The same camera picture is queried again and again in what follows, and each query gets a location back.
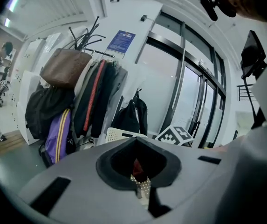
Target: wooden floor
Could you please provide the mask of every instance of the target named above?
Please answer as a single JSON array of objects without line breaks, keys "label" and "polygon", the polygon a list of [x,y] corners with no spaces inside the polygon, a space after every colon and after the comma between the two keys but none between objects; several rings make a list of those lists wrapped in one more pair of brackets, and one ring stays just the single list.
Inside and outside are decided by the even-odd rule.
[{"label": "wooden floor", "polygon": [[20,146],[26,145],[19,130],[4,134],[7,138],[6,141],[0,142],[0,156],[8,153]]}]

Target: blue poster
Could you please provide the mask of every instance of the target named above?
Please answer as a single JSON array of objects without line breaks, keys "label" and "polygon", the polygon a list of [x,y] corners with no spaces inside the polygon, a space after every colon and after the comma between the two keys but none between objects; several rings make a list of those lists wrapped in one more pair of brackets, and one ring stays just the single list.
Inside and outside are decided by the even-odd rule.
[{"label": "blue poster", "polygon": [[134,37],[135,34],[118,31],[117,35],[110,42],[107,49],[125,54]]}]

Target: shoe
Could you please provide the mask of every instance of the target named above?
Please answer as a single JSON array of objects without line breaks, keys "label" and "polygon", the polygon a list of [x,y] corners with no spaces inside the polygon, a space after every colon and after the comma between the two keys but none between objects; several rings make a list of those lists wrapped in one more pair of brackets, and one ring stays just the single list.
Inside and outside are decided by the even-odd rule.
[{"label": "shoe", "polygon": [[2,135],[1,137],[0,137],[0,142],[4,142],[4,141],[6,141],[7,140],[7,138],[4,136],[4,135]]}]

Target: purple backpack with yellow stripe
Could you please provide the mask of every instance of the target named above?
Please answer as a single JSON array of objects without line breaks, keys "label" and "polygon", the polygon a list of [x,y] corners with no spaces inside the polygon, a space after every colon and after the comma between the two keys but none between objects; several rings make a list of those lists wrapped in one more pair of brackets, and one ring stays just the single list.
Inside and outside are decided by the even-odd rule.
[{"label": "purple backpack with yellow stripe", "polygon": [[70,121],[71,110],[66,109],[62,114],[54,117],[50,125],[45,149],[53,164],[57,163],[67,155],[66,146]]}]

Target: red zipper trim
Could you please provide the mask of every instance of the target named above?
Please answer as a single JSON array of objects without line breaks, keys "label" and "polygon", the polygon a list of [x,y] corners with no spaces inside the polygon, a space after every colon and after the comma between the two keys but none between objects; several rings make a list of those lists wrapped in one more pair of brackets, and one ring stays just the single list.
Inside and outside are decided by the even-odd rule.
[{"label": "red zipper trim", "polygon": [[96,94],[96,88],[97,88],[97,84],[98,84],[98,81],[99,81],[99,77],[100,77],[101,71],[104,68],[104,64],[105,64],[105,60],[102,60],[101,65],[99,67],[99,70],[97,72],[94,84],[93,84],[93,89],[92,89],[92,93],[91,93],[91,96],[90,96],[90,101],[89,101],[89,106],[88,106],[88,110],[87,110],[86,120],[85,120],[85,124],[84,124],[84,127],[83,127],[84,131],[88,130],[89,118],[90,118],[92,105],[93,105],[95,94]]}]

